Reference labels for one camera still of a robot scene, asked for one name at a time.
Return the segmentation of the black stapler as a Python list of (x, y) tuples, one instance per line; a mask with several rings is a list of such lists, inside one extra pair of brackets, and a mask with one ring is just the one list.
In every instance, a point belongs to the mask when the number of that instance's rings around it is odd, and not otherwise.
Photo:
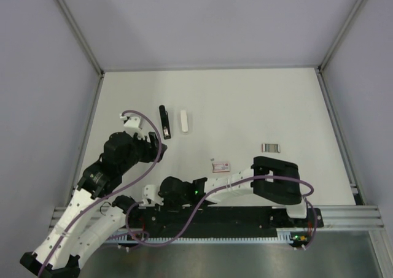
[(165, 140), (171, 139), (169, 116), (168, 116), (168, 112), (166, 110), (166, 107), (164, 105), (160, 105), (158, 109), (159, 109), (159, 114), (160, 114), (163, 138)]

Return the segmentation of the white stapler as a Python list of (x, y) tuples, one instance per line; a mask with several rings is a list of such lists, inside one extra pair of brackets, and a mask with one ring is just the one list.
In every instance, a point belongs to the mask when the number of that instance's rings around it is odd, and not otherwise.
[(188, 115), (187, 111), (182, 109), (180, 111), (180, 119), (181, 119), (181, 130), (184, 134), (189, 132), (189, 123), (188, 123)]

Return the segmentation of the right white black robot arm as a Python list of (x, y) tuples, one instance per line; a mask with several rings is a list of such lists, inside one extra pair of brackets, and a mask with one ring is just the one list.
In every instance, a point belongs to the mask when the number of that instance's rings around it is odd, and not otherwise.
[(227, 199), (257, 195), (286, 207), (286, 217), (293, 226), (309, 219), (309, 212), (300, 191), (298, 165), (288, 161), (257, 156), (252, 165), (240, 172), (223, 177), (202, 177), (192, 182), (169, 176), (155, 192), (146, 196), (159, 205), (219, 204)]

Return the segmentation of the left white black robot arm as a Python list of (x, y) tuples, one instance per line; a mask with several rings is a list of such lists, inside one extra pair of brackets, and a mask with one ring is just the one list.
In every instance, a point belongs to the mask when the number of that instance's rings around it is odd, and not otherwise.
[(98, 160), (87, 167), (63, 215), (41, 245), (20, 258), (36, 277), (78, 277), (90, 256), (118, 229), (134, 226), (134, 199), (121, 195), (123, 175), (138, 163), (155, 166), (166, 146), (150, 132), (117, 132), (105, 142)]

